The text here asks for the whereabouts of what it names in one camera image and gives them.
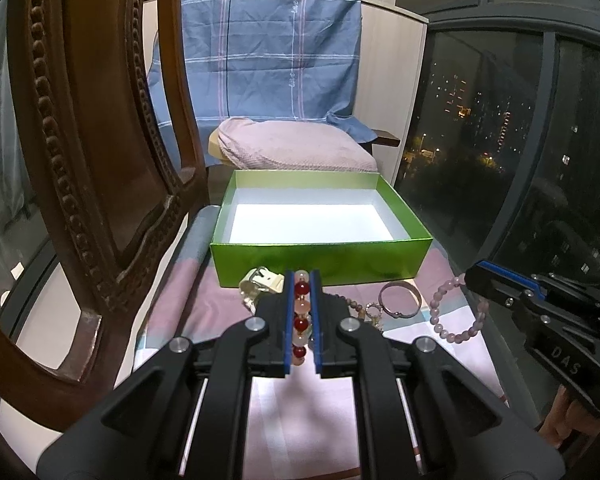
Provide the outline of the right human hand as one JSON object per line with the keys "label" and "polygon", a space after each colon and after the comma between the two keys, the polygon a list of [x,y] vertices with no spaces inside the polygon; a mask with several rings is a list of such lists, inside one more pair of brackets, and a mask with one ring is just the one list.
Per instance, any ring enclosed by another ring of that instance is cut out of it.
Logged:
{"label": "right human hand", "polygon": [[600,417],[560,385],[538,433],[556,448],[571,469],[600,435]]}

